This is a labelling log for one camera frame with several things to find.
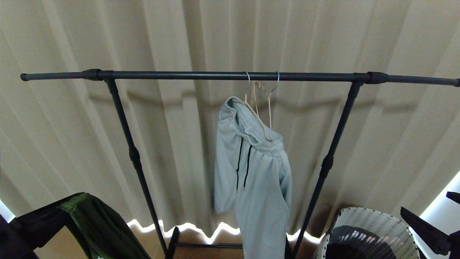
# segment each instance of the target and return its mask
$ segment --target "black metal clothing rack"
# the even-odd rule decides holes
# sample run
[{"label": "black metal clothing rack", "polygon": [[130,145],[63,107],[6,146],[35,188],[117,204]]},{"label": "black metal clothing rack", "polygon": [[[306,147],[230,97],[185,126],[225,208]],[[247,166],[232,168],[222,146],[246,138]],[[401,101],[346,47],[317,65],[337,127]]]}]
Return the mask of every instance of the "black metal clothing rack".
[{"label": "black metal clothing rack", "polygon": [[[302,228],[295,243],[294,249],[291,251],[286,239],[285,258],[295,259],[299,251],[300,244],[303,239],[303,234],[308,226],[313,209],[315,208],[322,186],[334,162],[334,154],[339,144],[340,137],[345,128],[346,121],[353,107],[353,103],[358,95],[359,89],[363,84],[381,84],[386,82],[395,83],[417,83],[417,84],[436,84],[450,85],[460,87],[460,79],[437,78],[437,77],[412,77],[412,76],[395,76],[387,75],[381,72],[368,73],[265,73],[253,72],[249,73],[251,80],[260,81],[323,81],[323,82],[351,82],[348,98],[345,103],[342,115],[337,125],[337,130],[332,139],[331,147],[328,154],[321,164],[319,178],[313,191],[313,196],[308,205],[305,214]],[[169,247],[166,245],[165,239],[158,224],[158,217],[155,212],[149,188],[145,180],[139,151],[134,145],[129,125],[126,120],[123,105],[121,104],[118,89],[115,79],[165,79],[165,80],[248,80],[248,74],[245,72],[170,72],[170,71],[103,71],[99,69],[89,69],[83,72],[65,72],[65,73],[42,73],[42,74],[21,74],[23,81],[29,80],[45,80],[45,79],[87,79],[93,81],[104,81],[109,87],[112,98],[115,103],[115,108],[120,118],[121,126],[125,133],[126,141],[129,147],[129,157],[134,165],[134,168],[139,177],[139,181],[144,193],[150,214],[155,224],[155,229],[160,239],[161,248],[166,259],[174,257],[176,247],[206,247],[206,248],[242,248],[241,244],[185,244],[178,243],[179,229],[176,227],[169,242]]]}]

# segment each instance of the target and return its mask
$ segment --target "elastic waistband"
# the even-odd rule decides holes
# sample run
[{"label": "elastic waistband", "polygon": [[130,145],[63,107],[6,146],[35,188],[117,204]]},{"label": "elastic waistband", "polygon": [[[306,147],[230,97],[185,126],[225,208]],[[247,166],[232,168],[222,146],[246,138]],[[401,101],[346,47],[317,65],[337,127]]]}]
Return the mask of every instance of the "elastic waistband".
[{"label": "elastic waistband", "polygon": [[[262,125],[246,105],[233,100],[240,99],[234,96],[230,97],[222,105],[219,117],[226,118],[231,116],[235,123],[237,134],[248,141],[255,149],[270,153],[284,151],[283,137],[266,125]],[[267,131],[267,136],[274,141],[267,140],[264,133],[264,127]]]}]

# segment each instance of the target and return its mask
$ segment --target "light under curtain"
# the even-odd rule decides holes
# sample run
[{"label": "light under curtain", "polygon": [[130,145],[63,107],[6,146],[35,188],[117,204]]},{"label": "light under curtain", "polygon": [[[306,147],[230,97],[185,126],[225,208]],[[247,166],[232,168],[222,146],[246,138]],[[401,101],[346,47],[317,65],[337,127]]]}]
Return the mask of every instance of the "light under curtain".
[{"label": "light under curtain", "polygon": [[[0,199],[22,215],[89,192],[127,222],[152,224],[110,93],[83,80],[22,82],[21,72],[107,70],[367,72],[455,77],[455,1],[3,1],[0,4]],[[211,236],[219,108],[247,82],[118,80],[165,230]],[[276,82],[262,82],[267,90]],[[303,221],[349,84],[280,82],[272,128],[283,136]],[[422,213],[460,169],[457,89],[365,85],[313,213],[319,237],[356,205]],[[268,103],[257,92],[261,119]]]}]

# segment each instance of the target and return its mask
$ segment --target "wire hanger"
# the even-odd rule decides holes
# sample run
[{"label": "wire hanger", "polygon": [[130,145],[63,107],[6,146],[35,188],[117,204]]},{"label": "wire hanger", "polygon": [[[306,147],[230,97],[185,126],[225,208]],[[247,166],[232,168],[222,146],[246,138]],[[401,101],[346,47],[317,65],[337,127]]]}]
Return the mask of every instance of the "wire hanger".
[{"label": "wire hanger", "polygon": [[270,91],[270,94],[267,93],[267,91],[265,90],[265,88],[262,86],[262,84],[260,82],[256,82],[253,86],[253,92],[254,92],[254,100],[256,102],[256,111],[257,111],[257,116],[259,116],[259,110],[257,108],[257,99],[256,99],[256,91],[255,91],[255,86],[258,85],[258,88],[259,89],[262,89],[264,92],[265,92],[265,95],[267,96],[267,99],[268,99],[268,114],[269,114],[269,118],[270,118],[270,129],[271,129],[271,105],[270,105],[270,97],[271,97],[271,94],[273,93],[273,91],[275,91],[277,88],[278,88],[278,84],[280,83],[280,72],[278,72],[278,81],[276,82],[276,86],[275,88],[273,88],[271,91]]},{"label": "wire hanger", "polygon": [[262,127],[264,128],[264,133],[265,133],[265,138],[268,140],[268,141],[274,141],[274,139],[272,138],[269,138],[268,135],[267,135],[267,129],[265,128],[265,125],[264,125],[264,122],[262,122],[262,120],[260,119],[259,117],[259,110],[257,108],[257,100],[255,99],[256,96],[255,96],[255,91],[254,91],[254,100],[256,101],[256,110],[257,110],[257,113],[254,111],[254,109],[249,105],[249,103],[247,102],[247,90],[251,87],[251,77],[249,76],[249,73],[244,71],[247,75],[247,79],[248,79],[248,85],[246,87],[246,90],[244,91],[244,102],[241,101],[241,100],[237,100],[237,99],[233,99],[233,101],[235,102],[238,102],[238,103],[241,103],[241,104],[244,104],[246,105],[254,114],[255,117],[257,117],[257,119],[259,120],[260,124],[262,124]]}]

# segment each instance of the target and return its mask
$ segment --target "green garment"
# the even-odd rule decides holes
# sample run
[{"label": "green garment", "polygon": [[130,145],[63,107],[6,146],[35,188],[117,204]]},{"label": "green garment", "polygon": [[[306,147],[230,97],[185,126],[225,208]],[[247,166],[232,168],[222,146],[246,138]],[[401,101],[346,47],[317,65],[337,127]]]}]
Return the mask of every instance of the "green garment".
[{"label": "green garment", "polygon": [[121,216],[100,199],[82,193],[59,206],[76,226],[68,226],[89,259],[150,259]]}]

